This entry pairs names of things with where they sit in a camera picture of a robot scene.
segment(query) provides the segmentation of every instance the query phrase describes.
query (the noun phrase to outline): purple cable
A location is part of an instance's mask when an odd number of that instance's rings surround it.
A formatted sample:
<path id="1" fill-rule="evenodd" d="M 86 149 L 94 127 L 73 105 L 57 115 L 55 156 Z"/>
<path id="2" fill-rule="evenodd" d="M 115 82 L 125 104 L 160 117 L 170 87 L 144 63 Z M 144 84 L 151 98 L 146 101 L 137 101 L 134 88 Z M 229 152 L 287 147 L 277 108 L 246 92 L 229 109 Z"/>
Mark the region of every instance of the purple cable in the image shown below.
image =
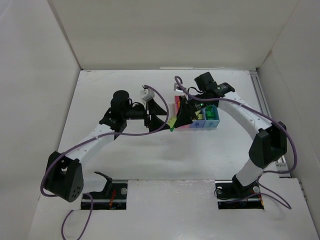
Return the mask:
<path id="1" fill-rule="evenodd" d="M 181 82 L 182 82 L 182 79 L 181 77 L 179 76 L 175 76 L 174 77 L 174 80 L 176 81 L 176 83 L 178 84 L 178 86 L 180 87 L 181 90 L 183 90 L 183 92 L 191 99 L 194 99 L 194 100 L 197 100 L 199 102 L 213 102 L 213 101 L 226 101 L 226 102 L 230 102 L 230 103 L 233 103 L 233 104 L 237 104 L 239 105 L 240 107 L 244 108 L 244 109 L 247 109 L 249 110 L 250 112 L 253 112 L 265 119 L 268 119 L 270 122 L 272 122 L 274 125 L 276 125 L 284 134 L 285 136 L 288 138 L 290 144 L 291 144 L 291 147 L 292 147 L 292 151 L 293 151 L 293 166 L 292 168 L 290 168 L 289 170 L 287 171 L 271 171 L 271 170 L 268 170 L 268 171 L 264 171 L 263 174 L 266 174 L 266 173 L 273 173 L 273 174 L 288 174 L 288 173 L 291 173 L 293 170 L 295 170 L 295 168 L 297 167 L 297 163 L 298 163 L 298 156 L 297 156 L 297 149 L 296 149 L 296 146 L 294 144 L 294 141 L 293 139 L 291 138 L 291 136 L 289 135 L 289 133 L 287 132 L 286 129 L 284 129 L 276 120 L 274 120 L 273 118 L 257 111 L 257 110 L 254 110 L 253 108 L 249 107 L 249 106 L 246 106 L 246 105 L 243 105 L 241 104 L 240 102 L 238 101 L 235 101 L 235 100 L 232 100 L 232 99 L 228 99 L 228 98 L 219 98 L 219 97 L 216 97 L 216 98 L 207 98 L 207 99 L 202 99 L 202 98 L 198 98 L 198 97 L 195 97 L 193 95 L 191 95 L 190 93 L 188 93 L 185 88 L 182 86 Z M 238 199 L 238 200 L 234 200 L 234 201 L 228 201 L 228 203 L 236 203 L 236 202 L 240 202 L 240 201 L 243 201 L 243 200 L 246 200 L 248 198 L 251 198 L 253 196 L 256 196 L 256 195 L 265 195 L 265 196 L 268 196 L 274 200 L 276 200 L 277 202 L 279 202 L 280 204 L 282 204 L 283 206 L 285 206 L 286 208 L 288 209 L 292 209 L 290 204 L 283 198 L 281 197 L 279 194 L 277 194 L 276 192 L 272 191 L 271 189 L 261 185 L 259 183 L 259 179 L 260 177 L 258 177 L 257 179 L 257 183 L 259 184 L 259 186 L 261 186 L 262 188 L 268 190 L 269 192 L 271 192 L 272 194 L 275 194 L 276 196 L 278 196 L 280 199 L 282 199 L 287 205 L 285 205 L 284 203 L 280 202 L 278 199 L 276 199 L 275 197 L 269 195 L 269 194 L 266 194 L 266 193 L 255 193 L 255 194 L 252 194 L 252 195 L 249 195 L 243 199 Z"/>
<path id="2" fill-rule="evenodd" d="M 159 132 L 159 131 L 167 124 L 168 119 L 169 119 L 169 107 L 168 107 L 168 104 L 167 104 L 166 100 L 165 100 L 164 97 L 163 97 L 156 89 L 154 89 L 153 87 L 151 87 L 151 86 L 149 86 L 149 85 L 144 85 L 143 88 L 153 90 L 153 91 L 160 97 L 160 99 L 163 101 L 164 106 L 165 106 L 165 109 L 166 109 L 166 112 L 167 112 L 166 117 L 165 117 L 165 120 L 164 120 L 164 123 L 163 123 L 158 129 L 156 129 L 156 130 L 154 130 L 154 131 L 151 131 L 151 132 L 145 132 L 145 133 L 108 132 L 108 133 L 103 133 L 103 134 L 98 135 L 97 138 L 102 138 L 102 137 L 105 137 L 105 136 L 108 136 L 108 135 L 146 136 L 146 135 L 150 135 L 150 134 L 154 134 L 154 133 Z M 88 143 L 90 143 L 90 142 L 92 142 L 92 141 L 94 141 L 94 140 L 97 140 L 97 138 L 96 138 L 96 137 L 93 137 L 93 138 L 90 138 L 90 139 L 88 139 L 88 140 L 86 140 L 86 141 L 84 141 L 84 142 L 79 143 L 78 145 L 73 146 L 72 148 L 68 149 L 67 151 L 61 153 L 61 155 L 60 155 L 59 157 L 57 157 L 57 159 L 52 162 L 52 164 L 51 164 L 51 165 L 48 167 L 48 169 L 45 171 L 45 173 L 44 173 L 44 175 L 43 175 L 43 178 L 42 178 L 42 181 L 41 181 L 41 184 L 40 184 L 40 192 L 41 192 L 41 194 L 42 194 L 43 196 L 49 197 L 49 198 L 52 198 L 52 197 L 56 197 L 56 196 L 57 196 L 57 195 L 54 195 L 54 194 L 47 194 L 47 193 L 45 193 L 45 191 L 44 191 L 45 182 L 46 182 L 46 179 L 47 179 L 47 177 L 48 177 L 48 174 L 50 173 L 50 171 L 52 170 L 52 168 L 55 166 L 55 164 L 57 164 L 57 162 L 59 162 L 66 154 L 72 152 L 73 150 L 75 150 L 75 149 L 77 149 L 77 148 L 79 148 L 79 147 L 81 147 L 81 146 L 83 146 L 83 145 L 85 145 L 85 144 L 88 144 Z M 79 236 L 79 238 L 78 238 L 77 240 L 79 240 L 79 239 L 83 236 L 83 234 L 84 234 L 84 232 L 85 232 L 85 230 L 86 230 L 86 228 L 87 228 L 87 226 L 88 226 L 88 223 L 89 223 L 89 220 L 90 220 L 90 217 L 91 217 L 93 208 L 94 208 L 94 200 L 93 200 L 92 196 L 91 196 L 89 193 L 85 193 L 85 194 L 86 194 L 87 196 L 89 196 L 89 198 L 91 199 L 91 207 L 90 207 L 89 216 L 88 216 L 88 218 L 87 218 L 87 220 L 86 220 L 86 223 L 85 223 L 85 225 L 84 225 L 84 228 L 83 228 L 83 230 L 82 230 L 82 233 L 80 234 L 80 236 Z M 62 226 L 61 226 L 61 236 L 62 236 L 63 240 L 67 240 L 66 237 L 65 237 L 65 235 L 64 235 L 64 226 L 65 226 L 65 223 L 66 223 L 67 218 L 69 217 L 69 215 L 70 215 L 73 211 L 74 211 L 74 210 L 71 210 L 71 211 L 66 215 L 65 219 L 63 220 L 63 223 L 62 223 Z"/>
<path id="3" fill-rule="evenodd" d="M 76 240 L 79 240 L 82 238 L 82 235 L 85 233 L 85 230 L 88 226 L 88 223 L 89 223 L 89 220 L 91 218 L 91 214 L 92 214 L 92 211 L 94 209 L 94 199 L 92 198 L 92 196 L 89 194 L 89 193 L 85 193 L 85 195 L 87 195 L 90 199 L 91 199 L 91 205 L 90 205 L 90 211 L 89 211 L 89 216 L 85 222 L 85 225 L 83 227 L 83 230 L 80 234 L 80 236 L 76 239 Z M 65 227 L 65 223 L 67 221 L 67 218 L 70 216 L 70 214 L 73 212 L 74 210 L 71 210 L 66 216 L 65 216 L 65 219 L 63 220 L 63 223 L 62 223 L 62 226 L 61 226 L 61 236 L 62 236 L 62 239 L 63 240 L 67 240 L 66 237 L 65 237 L 65 234 L 64 234 L 64 227 Z"/>

